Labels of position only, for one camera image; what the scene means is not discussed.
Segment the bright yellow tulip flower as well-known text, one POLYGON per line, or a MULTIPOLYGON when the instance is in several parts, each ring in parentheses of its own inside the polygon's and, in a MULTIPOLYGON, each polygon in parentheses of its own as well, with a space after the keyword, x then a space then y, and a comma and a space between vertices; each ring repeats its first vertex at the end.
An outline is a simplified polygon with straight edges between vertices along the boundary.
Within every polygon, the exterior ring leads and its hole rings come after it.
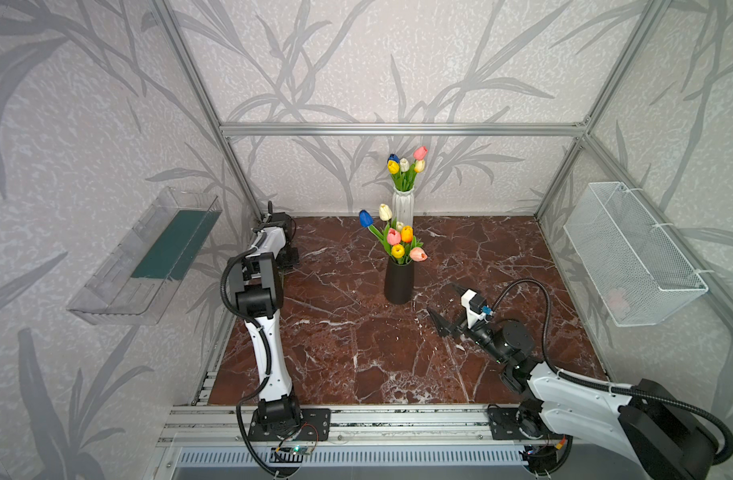
POLYGON ((397 191, 403 190, 404 172, 401 170, 400 162, 388 160, 387 169, 393 182, 393 186, 397 191))

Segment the white ribbed ceramic vase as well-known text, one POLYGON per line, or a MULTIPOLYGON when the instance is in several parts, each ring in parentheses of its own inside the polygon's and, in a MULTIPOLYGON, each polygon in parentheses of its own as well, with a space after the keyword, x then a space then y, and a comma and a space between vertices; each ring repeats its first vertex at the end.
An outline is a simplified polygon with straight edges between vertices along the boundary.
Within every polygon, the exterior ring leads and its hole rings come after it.
POLYGON ((394 219, 402 225, 413 225, 414 189, 407 191, 393 190, 392 213, 394 219))

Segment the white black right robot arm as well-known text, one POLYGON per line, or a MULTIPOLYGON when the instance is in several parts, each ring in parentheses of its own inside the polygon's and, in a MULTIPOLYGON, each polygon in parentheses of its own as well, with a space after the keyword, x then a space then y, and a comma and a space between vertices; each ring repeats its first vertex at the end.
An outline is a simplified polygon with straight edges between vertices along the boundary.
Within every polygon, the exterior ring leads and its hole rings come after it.
POLYGON ((467 337, 501 366, 500 379, 521 397, 516 407, 486 410, 494 439, 527 438, 521 457, 528 472, 548 478, 562 468, 574 439, 619 454, 652 479, 704 479, 730 460, 733 434, 718 417, 675 399, 659 383, 636 385, 595 380, 560 369, 515 319, 492 319, 498 304, 459 284, 462 314, 454 322, 430 310, 440 337, 467 337))

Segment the pink tulip flower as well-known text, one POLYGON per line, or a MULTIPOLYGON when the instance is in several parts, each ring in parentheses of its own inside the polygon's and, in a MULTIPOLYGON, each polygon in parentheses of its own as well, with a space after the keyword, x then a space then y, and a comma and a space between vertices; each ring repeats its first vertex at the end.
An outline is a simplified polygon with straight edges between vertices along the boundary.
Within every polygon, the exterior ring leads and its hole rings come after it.
POLYGON ((414 164, 418 162, 419 160, 424 160, 426 158, 426 155, 428 154, 428 150, 425 146, 421 146, 420 148, 416 149, 413 154, 414 162, 412 163, 412 166, 409 170, 409 177, 408 177, 408 186, 409 189, 414 188, 416 177, 419 173, 416 173, 414 171, 414 164))

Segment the black cylindrical vase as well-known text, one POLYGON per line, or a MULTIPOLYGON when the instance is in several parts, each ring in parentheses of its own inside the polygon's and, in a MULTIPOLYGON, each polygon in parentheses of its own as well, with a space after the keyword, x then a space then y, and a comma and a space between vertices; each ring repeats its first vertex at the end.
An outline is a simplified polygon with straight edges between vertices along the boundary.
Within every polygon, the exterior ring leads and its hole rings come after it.
POLYGON ((383 290, 386 300, 395 305, 406 304, 412 298, 413 288, 414 263, 398 264, 388 260, 383 290))

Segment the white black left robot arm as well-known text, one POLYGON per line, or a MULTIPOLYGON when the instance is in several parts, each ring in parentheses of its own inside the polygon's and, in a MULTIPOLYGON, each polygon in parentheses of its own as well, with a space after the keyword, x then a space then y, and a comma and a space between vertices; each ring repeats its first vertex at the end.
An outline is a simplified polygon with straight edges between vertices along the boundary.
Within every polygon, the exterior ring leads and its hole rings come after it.
POLYGON ((284 306, 282 268, 298 262, 292 246, 294 220, 286 212, 268 211, 254 228, 248 250, 230 258, 220 277, 220 298, 226 309, 244 322, 258 366, 256 423, 280 428, 302 422, 300 402, 286 368, 280 314, 284 306))

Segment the tulip bouquet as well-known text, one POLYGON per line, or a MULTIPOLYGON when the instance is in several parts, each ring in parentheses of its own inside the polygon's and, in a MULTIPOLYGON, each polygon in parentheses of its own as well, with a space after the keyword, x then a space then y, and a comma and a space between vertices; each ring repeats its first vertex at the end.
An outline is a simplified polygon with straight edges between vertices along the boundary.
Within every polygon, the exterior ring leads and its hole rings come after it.
POLYGON ((388 228, 385 232, 385 242, 388 247, 388 258, 393 264, 404 266, 428 260, 423 243, 415 236, 413 228, 409 225, 388 228))

